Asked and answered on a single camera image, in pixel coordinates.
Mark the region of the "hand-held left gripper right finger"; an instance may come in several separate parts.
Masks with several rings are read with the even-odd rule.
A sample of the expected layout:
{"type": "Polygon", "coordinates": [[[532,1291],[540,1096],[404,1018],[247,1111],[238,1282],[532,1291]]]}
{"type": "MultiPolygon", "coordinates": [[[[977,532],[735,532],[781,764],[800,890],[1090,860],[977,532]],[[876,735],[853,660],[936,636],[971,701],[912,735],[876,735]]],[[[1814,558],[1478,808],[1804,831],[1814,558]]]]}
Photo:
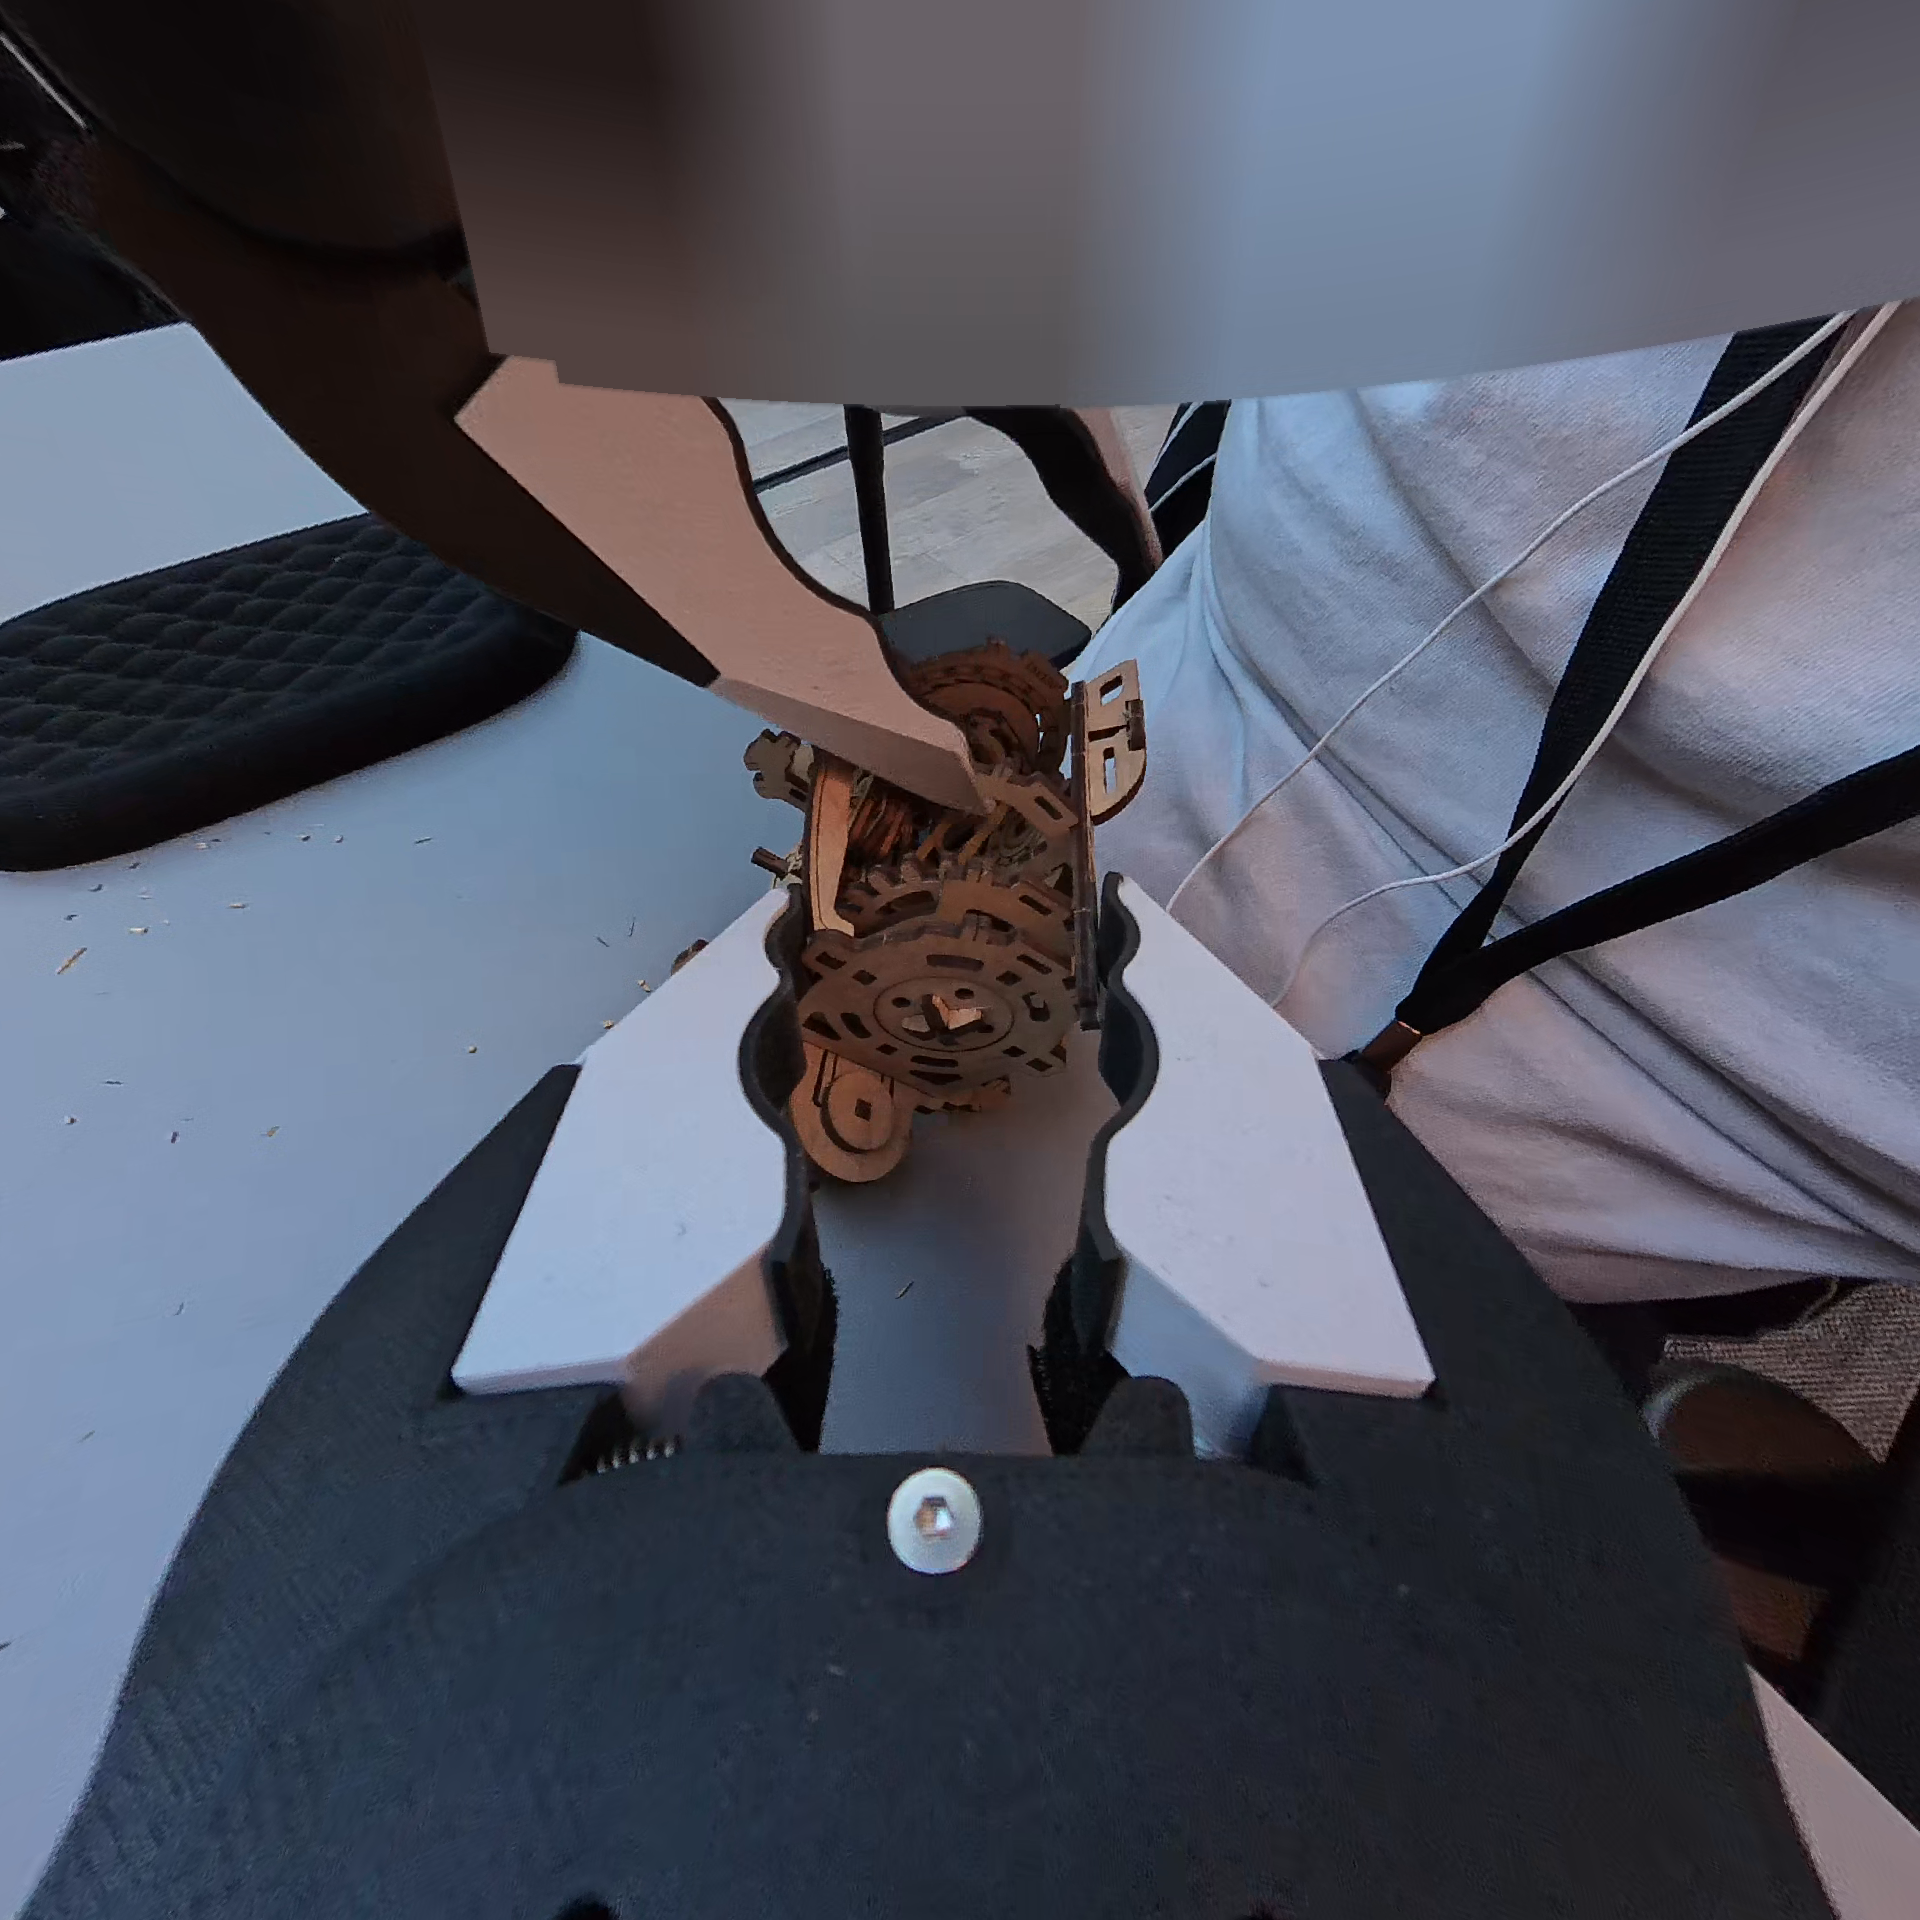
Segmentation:
{"type": "Polygon", "coordinates": [[[1186,1398],[1246,1458],[1279,1384],[1435,1381],[1312,1046],[1127,876],[1106,876],[1095,1136],[1071,1315],[1092,1359],[1186,1398]]]}

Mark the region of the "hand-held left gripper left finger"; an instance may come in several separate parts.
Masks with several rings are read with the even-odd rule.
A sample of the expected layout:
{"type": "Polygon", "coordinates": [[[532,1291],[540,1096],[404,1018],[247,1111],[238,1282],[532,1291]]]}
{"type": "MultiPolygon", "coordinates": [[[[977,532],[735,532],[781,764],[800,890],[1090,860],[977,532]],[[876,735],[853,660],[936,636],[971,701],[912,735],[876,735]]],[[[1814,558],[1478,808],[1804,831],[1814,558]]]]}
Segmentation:
{"type": "Polygon", "coordinates": [[[714,1378],[768,1378],[799,1443],[826,1405],[826,1270],[788,1103],[807,931],[763,894],[583,1056],[451,1376],[612,1384],[648,1439],[714,1378]]]}

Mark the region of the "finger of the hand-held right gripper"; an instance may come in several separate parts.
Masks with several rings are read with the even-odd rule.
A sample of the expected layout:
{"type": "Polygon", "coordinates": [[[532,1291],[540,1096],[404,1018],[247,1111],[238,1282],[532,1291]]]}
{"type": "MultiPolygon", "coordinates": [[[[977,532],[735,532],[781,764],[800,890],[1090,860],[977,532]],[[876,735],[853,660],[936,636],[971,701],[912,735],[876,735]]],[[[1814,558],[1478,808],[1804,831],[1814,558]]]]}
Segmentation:
{"type": "Polygon", "coordinates": [[[1121,608],[1164,560],[1134,456],[1110,408],[1065,404],[968,406],[1023,452],[1048,501],[1117,564],[1121,608]]]}
{"type": "Polygon", "coordinates": [[[720,698],[930,805],[987,811],[965,732],[770,532],[718,402],[574,386],[509,357],[456,423],[717,669],[720,698]]]}

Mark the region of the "wooden mechanical gear model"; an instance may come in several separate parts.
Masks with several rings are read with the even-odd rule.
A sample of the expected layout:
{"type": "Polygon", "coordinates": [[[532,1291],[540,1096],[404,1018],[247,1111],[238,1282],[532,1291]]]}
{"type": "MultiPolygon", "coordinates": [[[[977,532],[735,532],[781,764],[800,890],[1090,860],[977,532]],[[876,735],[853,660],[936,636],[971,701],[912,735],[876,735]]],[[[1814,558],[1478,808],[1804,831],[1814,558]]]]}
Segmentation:
{"type": "Polygon", "coordinates": [[[804,894],[807,1072],[788,1111],[816,1169],[847,1184],[891,1175],[919,1114],[982,1112],[1062,1072],[1071,1018],[1099,1026],[1095,828],[1146,774],[1137,660],[1068,685],[993,639],[909,685],[965,732],[981,815],[790,732],[744,755],[764,799],[804,812],[797,853],[755,863],[804,894]]]}

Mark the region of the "white desk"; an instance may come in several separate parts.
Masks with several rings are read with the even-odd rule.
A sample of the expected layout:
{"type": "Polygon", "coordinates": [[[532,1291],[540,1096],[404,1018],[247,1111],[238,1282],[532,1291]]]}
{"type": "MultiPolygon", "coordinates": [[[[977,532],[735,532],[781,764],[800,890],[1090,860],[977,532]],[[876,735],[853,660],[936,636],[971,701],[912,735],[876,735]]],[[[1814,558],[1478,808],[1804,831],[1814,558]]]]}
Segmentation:
{"type": "MultiPolygon", "coordinates": [[[[8,379],[133,401],[168,510],[233,444],[140,416],[210,401],[268,484],[230,550],[365,516],[191,328],[8,379]]],[[[1056,669],[1134,660],[1146,718],[1112,619],[1056,669]]],[[[1132,881],[1311,1046],[1435,1370],[1205,1457],[1075,1328],[1099,922],[1062,1070],[829,1176],[766,732],[853,767],[579,636],[484,722],[4,870],[4,1917],[1916,1917],[1916,1413],[1792,1689],[1642,1414],[1669,1334],[1916,1279],[1548,1284],[1391,1100],[1463,1021],[1329,1056],[1103,860],[1146,720],[1099,919],[1132,881]],[[744,1373],[656,1439],[469,1394],[583,1056],[777,890],[821,1441],[744,1373]]]]}

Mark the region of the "black chair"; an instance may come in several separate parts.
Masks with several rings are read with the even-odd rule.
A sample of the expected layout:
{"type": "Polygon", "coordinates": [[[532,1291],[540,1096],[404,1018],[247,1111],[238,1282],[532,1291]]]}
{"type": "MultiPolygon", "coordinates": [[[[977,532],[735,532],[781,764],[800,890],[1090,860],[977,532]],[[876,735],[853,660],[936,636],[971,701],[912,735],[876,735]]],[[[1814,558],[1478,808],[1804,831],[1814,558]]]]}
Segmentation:
{"type": "Polygon", "coordinates": [[[893,652],[909,664],[927,664],[1001,640],[1017,656],[1036,656],[1052,666],[1071,664],[1089,644],[1090,627],[1025,584],[981,582],[949,589],[898,611],[882,416],[863,404],[850,404],[843,414],[871,613],[893,652]]]}

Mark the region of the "black quilted mouse pad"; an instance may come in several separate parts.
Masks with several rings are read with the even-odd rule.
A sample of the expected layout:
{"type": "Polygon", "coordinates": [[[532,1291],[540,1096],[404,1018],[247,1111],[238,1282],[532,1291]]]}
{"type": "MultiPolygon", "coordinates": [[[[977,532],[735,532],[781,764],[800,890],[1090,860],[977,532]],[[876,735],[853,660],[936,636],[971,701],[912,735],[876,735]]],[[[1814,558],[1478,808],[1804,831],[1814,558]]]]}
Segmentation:
{"type": "Polygon", "coordinates": [[[3,869],[147,851],[438,742],[577,644],[370,515],[44,604],[3,628],[3,869]]]}

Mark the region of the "person in white shirt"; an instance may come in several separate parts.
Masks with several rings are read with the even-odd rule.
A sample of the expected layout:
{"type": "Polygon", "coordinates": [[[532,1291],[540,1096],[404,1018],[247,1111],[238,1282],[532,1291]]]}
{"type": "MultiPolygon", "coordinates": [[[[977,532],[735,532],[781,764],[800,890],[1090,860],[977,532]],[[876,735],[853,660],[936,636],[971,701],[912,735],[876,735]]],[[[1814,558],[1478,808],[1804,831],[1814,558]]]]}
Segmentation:
{"type": "MultiPolygon", "coordinates": [[[[1658,482],[1756,380],[1707,339],[1238,399],[1212,501],[1085,671],[1153,767],[1101,837],[1319,1053],[1386,1029],[1524,827],[1554,693],[1658,482]]],[[[1916,302],[1848,325],[1495,935],[1916,748],[1916,302]]],[[[1916,823],[1550,958],[1393,1070],[1400,1118],[1584,1301],[1916,1280],[1916,823]]]]}

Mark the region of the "brown shoe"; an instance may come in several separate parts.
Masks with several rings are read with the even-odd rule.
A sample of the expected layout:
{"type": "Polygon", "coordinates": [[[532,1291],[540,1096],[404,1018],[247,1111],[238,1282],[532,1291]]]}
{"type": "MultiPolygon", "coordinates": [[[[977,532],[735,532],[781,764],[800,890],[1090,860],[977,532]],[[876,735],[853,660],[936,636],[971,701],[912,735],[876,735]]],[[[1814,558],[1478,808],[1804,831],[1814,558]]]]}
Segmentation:
{"type": "Polygon", "coordinates": [[[1665,1363],[1642,1416],[1717,1560],[1746,1656],[1795,1689],[1867,1569],[1880,1462],[1829,1413],[1736,1366],[1665,1363]]]}

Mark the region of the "grey woven fabric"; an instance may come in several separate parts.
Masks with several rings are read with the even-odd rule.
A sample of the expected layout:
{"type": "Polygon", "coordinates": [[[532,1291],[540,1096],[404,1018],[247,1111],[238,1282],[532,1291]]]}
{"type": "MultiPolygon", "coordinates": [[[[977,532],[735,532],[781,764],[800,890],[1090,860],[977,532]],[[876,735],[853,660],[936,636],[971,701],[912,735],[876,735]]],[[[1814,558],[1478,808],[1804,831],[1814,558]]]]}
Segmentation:
{"type": "Polygon", "coordinates": [[[1918,1390],[1918,1291],[1867,1284],[1762,1333],[1673,1334],[1663,1360],[1786,1386],[1885,1464],[1918,1390]]]}

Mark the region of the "white wired earphones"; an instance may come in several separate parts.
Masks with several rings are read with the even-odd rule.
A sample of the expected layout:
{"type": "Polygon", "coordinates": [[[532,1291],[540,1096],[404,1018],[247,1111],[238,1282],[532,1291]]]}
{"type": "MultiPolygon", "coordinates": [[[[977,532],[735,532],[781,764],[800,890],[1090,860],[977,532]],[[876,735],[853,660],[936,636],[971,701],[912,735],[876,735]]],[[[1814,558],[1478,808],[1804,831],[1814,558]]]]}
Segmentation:
{"type": "Polygon", "coordinates": [[[1913,818],[1916,751],[1835,781],[1812,800],[1797,802],[1705,853],[1635,876],[1521,932],[1488,941],[1531,854],[1621,728],[1770,476],[1904,309],[1903,302],[1887,302],[1871,317],[1833,317],[1816,325],[1795,323],[1733,336],[1691,424],[1554,516],[1510,562],[1368,685],[1306,755],[1209,848],[1166,900],[1166,913],[1180,913],[1182,899],[1199,881],[1221,870],[1226,851],[1287,787],[1325,756],[1374,696],[1409,672],[1509,579],[1523,573],[1575,521],[1652,468],[1661,470],[1658,482],[1646,494],[1642,515],[1622,543],[1587,628],[1568,654],[1506,838],[1465,865],[1393,878],[1345,902],[1305,935],[1293,970],[1300,973],[1320,937],[1359,908],[1488,870],[1477,899],[1435,947],[1400,1014],[1374,1045],[1374,1054],[1386,1056],[1395,1045],[1416,1042],[1465,1021],[1503,984],[1546,958],[1729,900],[1797,863],[1846,848],[1913,818]]]}

